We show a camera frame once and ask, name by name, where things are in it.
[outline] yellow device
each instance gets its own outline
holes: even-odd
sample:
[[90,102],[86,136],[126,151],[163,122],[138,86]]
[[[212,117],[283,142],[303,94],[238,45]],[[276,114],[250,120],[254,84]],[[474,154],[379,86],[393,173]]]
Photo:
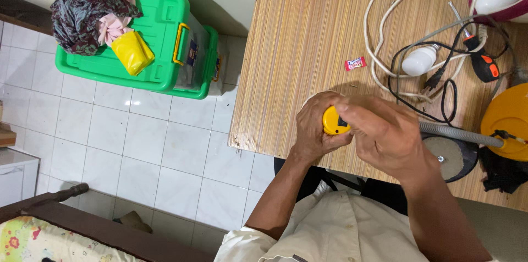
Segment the yellow device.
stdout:
[[350,125],[337,114],[334,106],[330,106],[323,114],[323,131],[328,135],[345,133]]
[[[495,97],[486,109],[480,124],[480,132],[492,135],[495,130],[528,139],[528,83],[519,84]],[[528,144],[509,138],[501,148],[489,149],[504,158],[528,161]]]

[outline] orange and black handle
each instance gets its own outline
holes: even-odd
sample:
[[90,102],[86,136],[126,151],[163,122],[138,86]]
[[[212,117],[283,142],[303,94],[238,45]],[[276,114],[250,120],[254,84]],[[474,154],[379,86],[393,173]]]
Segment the orange and black handle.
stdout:
[[[469,51],[476,49],[479,45],[479,38],[474,35],[467,37],[464,39],[464,45]],[[481,81],[492,82],[498,79],[499,71],[497,63],[491,57],[486,56],[484,49],[471,54],[471,65]]]

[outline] patterned bedsheet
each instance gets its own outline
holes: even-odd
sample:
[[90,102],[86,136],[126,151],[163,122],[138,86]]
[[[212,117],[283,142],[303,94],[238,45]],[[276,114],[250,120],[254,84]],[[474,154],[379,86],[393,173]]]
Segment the patterned bedsheet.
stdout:
[[17,217],[0,225],[0,261],[144,262],[90,238],[33,217]]

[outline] red candy wrapper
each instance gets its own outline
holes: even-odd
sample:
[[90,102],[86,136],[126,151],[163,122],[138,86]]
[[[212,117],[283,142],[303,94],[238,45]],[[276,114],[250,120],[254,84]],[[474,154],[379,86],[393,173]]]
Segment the red candy wrapper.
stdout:
[[365,57],[359,57],[357,59],[345,61],[345,70],[347,71],[352,70],[354,68],[365,67],[365,66],[366,66]]

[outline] patterned fabric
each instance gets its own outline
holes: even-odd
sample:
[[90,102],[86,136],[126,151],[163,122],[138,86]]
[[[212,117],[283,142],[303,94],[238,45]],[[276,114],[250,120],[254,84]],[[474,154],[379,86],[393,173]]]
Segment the patterned fabric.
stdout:
[[33,217],[16,217],[0,224],[0,261],[144,262],[77,233]]
[[96,23],[100,18],[143,16],[126,0],[55,0],[51,11],[56,41],[66,52],[84,56],[95,55],[99,48]]

